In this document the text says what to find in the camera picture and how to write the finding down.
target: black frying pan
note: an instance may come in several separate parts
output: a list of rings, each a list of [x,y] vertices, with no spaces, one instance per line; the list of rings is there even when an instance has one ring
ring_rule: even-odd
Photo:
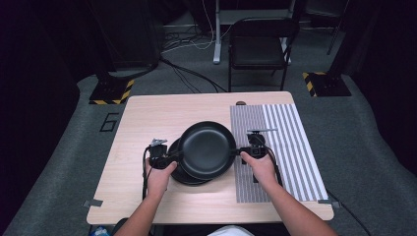
[[[236,155],[236,142],[230,131],[215,122],[205,121],[188,128],[180,138],[180,165],[190,176],[211,180],[231,166]]]

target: cable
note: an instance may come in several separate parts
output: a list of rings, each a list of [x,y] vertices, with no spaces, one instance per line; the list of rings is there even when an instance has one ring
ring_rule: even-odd
[[[189,73],[189,74],[192,74],[192,75],[194,75],[194,76],[197,76],[197,77],[202,78],[203,80],[205,80],[205,81],[209,82],[209,83],[210,83],[210,84],[214,87],[214,89],[215,89],[215,91],[216,91],[216,92],[218,92],[218,89],[217,89],[217,88],[219,88],[219,89],[221,89],[221,90],[223,90],[223,91],[225,91],[225,92],[226,92],[226,90],[225,90],[224,88],[222,88],[220,85],[216,84],[214,81],[210,80],[209,78],[207,78],[207,77],[205,77],[205,76],[203,76],[203,75],[201,75],[201,74],[199,74],[199,73],[197,73],[197,72],[194,72],[194,71],[191,71],[191,70],[189,70],[189,69],[186,69],[186,68],[183,68],[183,67],[177,66],[177,65],[175,65],[175,64],[172,64],[170,61],[168,61],[168,60],[166,60],[166,59],[164,59],[164,58],[162,58],[162,57],[161,57],[159,60],[160,60],[161,62],[163,62],[163,63],[165,63],[165,64],[167,64],[167,65],[171,66],[171,67],[174,67],[174,68],[178,69],[178,70],[181,70],[181,71],[187,72],[187,73]]]
[[[365,224],[362,223],[362,221],[343,203],[341,202],[331,191],[326,189],[329,195],[331,195],[337,202],[340,202],[340,205],[349,212],[350,215],[361,225],[361,227],[365,230],[365,232],[371,236],[371,232],[368,230],[368,228],[365,226]]]
[[[149,151],[150,147],[145,148],[144,151],[144,156],[142,159],[142,168],[143,168],[143,173],[142,176],[144,177],[144,186],[142,187],[142,200],[145,199],[145,197],[147,196],[147,189],[148,189],[148,175],[147,175],[147,164],[146,164],[146,159],[147,159],[147,151]]]

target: wooden table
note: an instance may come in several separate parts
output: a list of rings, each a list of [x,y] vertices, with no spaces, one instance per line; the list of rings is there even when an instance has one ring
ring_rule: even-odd
[[[170,146],[191,125],[214,121],[230,130],[230,106],[294,103],[289,92],[237,92],[132,96],[111,147],[87,221],[92,225],[115,224],[129,217],[142,201],[143,154],[152,139],[166,139]],[[331,205],[302,202],[320,218],[333,218]],[[234,167],[198,187],[171,178],[153,223],[256,223],[281,221],[271,203],[237,204]]]

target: wrist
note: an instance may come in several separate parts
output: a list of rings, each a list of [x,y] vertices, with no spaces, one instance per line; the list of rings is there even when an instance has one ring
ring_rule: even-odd
[[[163,193],[148,192],[146,199],[160,202],[162,200]]]
[[[274,192],[275,194],[276,194],[276,191],[278,191],[279,193],[281,192],[281,191],[283,191],[284,189],[282,188],[282,186],[280,186],[279,184],[278,184],[278,182],[277,181],[270,181],[270,182],[267,182],[267,183],[265,183],[265,184],[263,184],[262,185],[262,188],[264,189],[264,191],[268,194],[268,195],[271,195],[272,194],[272,192]]]

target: chair backrest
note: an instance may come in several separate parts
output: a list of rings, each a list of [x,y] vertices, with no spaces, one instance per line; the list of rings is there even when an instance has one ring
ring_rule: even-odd
[[[318,17],[340,18],[348,3],[349,0],[308,0],[305,12]]]
[[[246,18],[236,22],[230,37],[295,37],[299,24],[290,18]]]

